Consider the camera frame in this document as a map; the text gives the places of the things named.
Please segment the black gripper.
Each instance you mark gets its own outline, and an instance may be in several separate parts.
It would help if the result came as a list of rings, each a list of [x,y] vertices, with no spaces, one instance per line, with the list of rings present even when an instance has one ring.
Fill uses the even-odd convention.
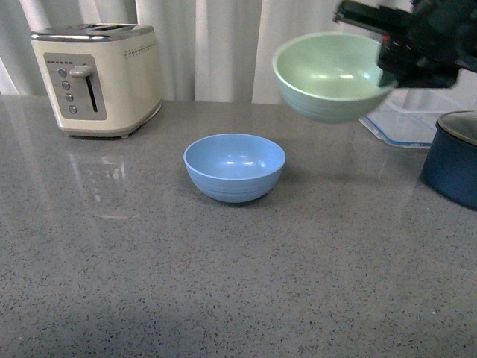
[[[342,1],[334,20],[382,35],[380,87],[448,89],[476,71],[475,1],[413,1],[411,12]]]

